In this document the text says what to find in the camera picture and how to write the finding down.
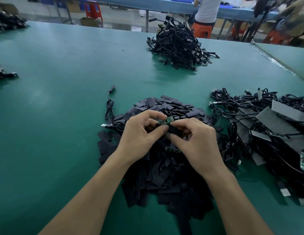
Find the right hand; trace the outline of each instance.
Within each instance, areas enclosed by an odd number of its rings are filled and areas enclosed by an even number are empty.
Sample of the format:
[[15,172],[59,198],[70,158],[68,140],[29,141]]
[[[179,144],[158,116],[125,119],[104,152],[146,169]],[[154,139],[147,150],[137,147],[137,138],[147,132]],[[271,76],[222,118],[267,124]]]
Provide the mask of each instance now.
[[227,169],[218,149],[216,132],[196,118],[170,123],[188,135],[188,141],[168,133],[167,138],[185,154],[191,166],[203,177]]

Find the blue table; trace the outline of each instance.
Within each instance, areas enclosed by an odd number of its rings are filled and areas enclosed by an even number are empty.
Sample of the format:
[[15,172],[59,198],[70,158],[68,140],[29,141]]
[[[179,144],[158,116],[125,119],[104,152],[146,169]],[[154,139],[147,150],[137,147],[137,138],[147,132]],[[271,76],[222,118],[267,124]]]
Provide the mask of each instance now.
[[[129,7],[132,9],[146,10],[146,32],[148,31],[149,11],[161,11],[170,13],[184,13],[194,14],[198,7],[194,7],[193,3],[175,2],[171,0],[92,0],[102,5],[118,5]],[[278,12],[272,11],[268,14],[267,20],[272,20]],[[241,21],[260,21],[262,16],[253,18],[253,10],[248,8],[222,8],[218,9],[217,18],[227,20],[241,20]]]

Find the table leg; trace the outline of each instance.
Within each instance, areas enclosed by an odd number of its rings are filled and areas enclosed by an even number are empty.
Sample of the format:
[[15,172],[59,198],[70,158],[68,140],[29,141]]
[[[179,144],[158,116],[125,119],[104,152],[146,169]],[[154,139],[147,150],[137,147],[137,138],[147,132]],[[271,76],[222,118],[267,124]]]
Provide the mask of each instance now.
[[145,31],[149,32],[149,10],[145,11]]
[[228,29],[228,31],[227,31],[227,33],[226,33],[226,38],[228,37],[228,35],[229,35],[231,29],[233,28],[233,25],[235,24],[235,22],[236,22],[235,20],[232,20],[232,22],[231,22],[231,24],[230,24],[230,27],[229,27],[229,29]]
[[224,27],[225,27],[226,21],[227,21],[227,19],[224,20],[224,22],[223,22],[223,24],[222,24],[222,27],[221,27],[221,30],[219,31],[219,34],[218,34],[217,39],[220,38],[220,36],[221,36],[221,34],[222,34],[222,31],[223,31],[223,29],[224,29]]
[[53,2],[54,2],[54,6],[55,6],[55,9],[56,9],[58,18],[60,19],[60,22],[63,24],[62,16],[60,15],[60,10],[58,9],[58,6],[57,6],[55,0],[53,0]]
[[70,21],[71,24],[73,24],[73,20],[72,20],[72,16],[71,16],[71,12],[69,11],[68,5],[67,5],[67,1],[64,2],[65,3],[65,7],[68,13],[68,20]]

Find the forearm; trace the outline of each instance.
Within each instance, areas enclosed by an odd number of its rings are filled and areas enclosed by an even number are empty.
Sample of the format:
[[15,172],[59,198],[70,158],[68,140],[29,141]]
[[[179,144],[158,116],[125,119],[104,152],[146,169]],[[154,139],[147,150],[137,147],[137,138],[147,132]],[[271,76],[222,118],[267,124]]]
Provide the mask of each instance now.
[[91,180],[39,235],[99,235],[111,199],[129,165],[112,154]]
[[273,235],[262,217],[225,167],[205,177],[216,201],[227,235]]

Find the green table surface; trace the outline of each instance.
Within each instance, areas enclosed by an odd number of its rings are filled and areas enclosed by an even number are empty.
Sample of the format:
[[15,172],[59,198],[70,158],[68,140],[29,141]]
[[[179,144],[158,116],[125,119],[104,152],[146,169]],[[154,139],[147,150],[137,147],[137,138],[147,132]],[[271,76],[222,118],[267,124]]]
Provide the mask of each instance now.
[[[107,91],[114,112],[169,95],[204,108],[213,88],[258,87],[304,95],[304,80],[248,43],[201,39],[221,58],[198,72],[163,66],[147,48],[150,33],[28,22],[0,35],[0,64],[19,79],[0,81],[0,234],[37,234],[98,170],[97,132]],[[238,181],[275,234],[304,234],[304,207],[283,197],[265,166],[244,160]],[[193,234],[223,234],[217,209],[190,221]],[[150,196],[128,208],[119,186],[102,234],[179,234],[175,217]]]
[[304,78],[304,48],[256,43],[267,54]]

